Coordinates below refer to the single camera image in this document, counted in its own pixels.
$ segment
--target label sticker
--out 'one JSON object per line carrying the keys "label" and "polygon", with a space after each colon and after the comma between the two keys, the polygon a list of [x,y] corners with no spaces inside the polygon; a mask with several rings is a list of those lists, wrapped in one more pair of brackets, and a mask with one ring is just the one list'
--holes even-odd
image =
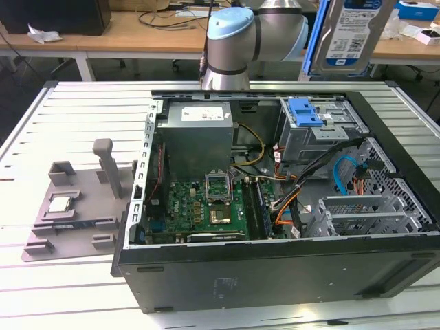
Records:
{"label": "label sticker", "polygon": [[311,205],[304,205],[304,208],[300,211],[300,214],[311,213]]}
{"label": "label sticker", "polygon": [[214,280],[214,299],[225,299],[237,292],[239,285],[238,277],[216,278]]}
{"label": "label sticker", "polygon": [[181,110],[182,122],[222,121],[223,108],[221,107],[184,107]]}
{"label": "label sticker", "polygon": [[281,153],[279,151],[274,152],[275,162],[281,163]]}
{"label": "label sticker", "polygon": [[328,64],[352,65],[361,57],[370,34],[370,21],[379,13],[381,4],[367,0],[363,8],[342,9],[326,55]]}
{"label": "label sticker", "polygon": [[291,227],[291,234],[296,238],[299,239],[301,237],[301,233],[298,229],[296,229],[296,227],[293,225]]}
{"label": "label sticker", "polygon": [[318,117],[320,119],[331,119],[331,115],[329,115],[328,113],[319,113]]}

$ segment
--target motherboard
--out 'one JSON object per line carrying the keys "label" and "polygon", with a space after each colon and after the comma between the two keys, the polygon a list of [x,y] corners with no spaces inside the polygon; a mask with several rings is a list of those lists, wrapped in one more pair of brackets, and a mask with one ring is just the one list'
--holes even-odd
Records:
{"label": "motherboard", "polygon": [[[249,222],[253,222],[250,221],[255,218],[253,208],[258,208],[258,204],[255,206],[253,201],[247,202],[247,198],[251,186],[256,184],[261,190],[261,205],[266,211],[261,225],[264,226],[265,221],[270,223],[267,209],[275,195],[269,180],[260,180],[257,183],[231,181],[228,182],[229,189],[226,189],[224,181],[210,182],[208,188],[206,184],[204,181],[170,183],[168,214],[164,221],[149,221],[152,243],[227,241],[228,237],[252,239],[254,226]],[[222,196],[226,193],[230,193],[230,198],[226,201],[212,200],[211,196]]]}

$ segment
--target wooden desk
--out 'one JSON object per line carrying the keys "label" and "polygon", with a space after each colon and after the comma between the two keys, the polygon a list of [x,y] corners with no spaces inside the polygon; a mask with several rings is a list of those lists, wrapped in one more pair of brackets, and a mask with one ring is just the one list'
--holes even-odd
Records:
{"label": "wooden desk", "polygon": [[[161,12],[166,17],[172,12]],[[89,58],[160,58],[199,60],[204,47],[206,31],[191,22],[189,30],[165,31],[142,25],[139,13],[113,12],[111,23],[102,36],[62,35],[63,40],[41,45],[27,35],[9,35],[4,27],[0,31],[19,50],[22,56],[75,58],[84,81],[95,80]],[[144,17],[149,22],[152,14]],[[172,24],[189,18],[157,17],[154,24]],[[205,28],[206,19],[199,20]],[[413,25],[428,27],[430,22],[411,21]],[[0,40],[0,56],[14,56]],[[373,64],[440,65],[440,46],[426,46],[415,39],[379,41],[373,53]]]}
{"label": "wooden desk", "polygon": [[[429,28],[430,21],[407,21],[411,25],[419,26],[421,28]],[[420,41],[410,38],[408,36],[402,36],[402,40],[380,40],[377,43],[375,51],[373,52],[373,62],[376,58],[412,61],[407,64],[419,64],[428,65],[429,61],[437,62],[440,60],[440,46],[427,46]],[[399,63],[385,63],[383,60],[377,64],[399,64]]]}
{"label": "wooden desk", "polygon": [[[161,12],[166,17],[172,12]],[[83,36],[78,49],[104,52],[171,52],[200,53],[204,48],[206,31],[196,22],[188,23],[190,30],[165,31],[142,25],[138,21],[139,13],[114,12],[111,23],[102,36]],[[143,17],[150,22],[153,14]],[[172,16],[168,19],[156,17],[153,24],[168,25],[191,18]],[[200,19],[206,28],[207,19]]]}

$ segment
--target green circuit board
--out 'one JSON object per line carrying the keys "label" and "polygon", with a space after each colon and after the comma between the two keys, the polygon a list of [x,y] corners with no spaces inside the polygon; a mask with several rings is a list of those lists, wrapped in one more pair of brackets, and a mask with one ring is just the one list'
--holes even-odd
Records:
{"label": "green circuit board", "polygon": [[[190,189],[195,189],[195,196],[190,196]],[[261,190],[267,207],[274,200],[274,192],[270,181],[261,182]],[[225,186],[221,181],[210,184],[209,194],[223,194]],[[227,223],[213,223],[213,217],[220,212],[229,219]],[[172,182],[165,231],[179,232],[240,232],[248,236],[246,215],[243,207],[241,182],[234,181],[232,185],[232,200],[230,205],[220,205],[208,202],[204,181]]]}

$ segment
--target blue drive bay latch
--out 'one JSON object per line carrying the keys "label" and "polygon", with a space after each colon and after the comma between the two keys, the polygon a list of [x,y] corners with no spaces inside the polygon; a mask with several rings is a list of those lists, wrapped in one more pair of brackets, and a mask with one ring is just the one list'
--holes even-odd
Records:
{"label": "blue drive bay latch", "polygon": [[298,127],[322,127],[324,124],[307,98],[290,98],[289,109]]}

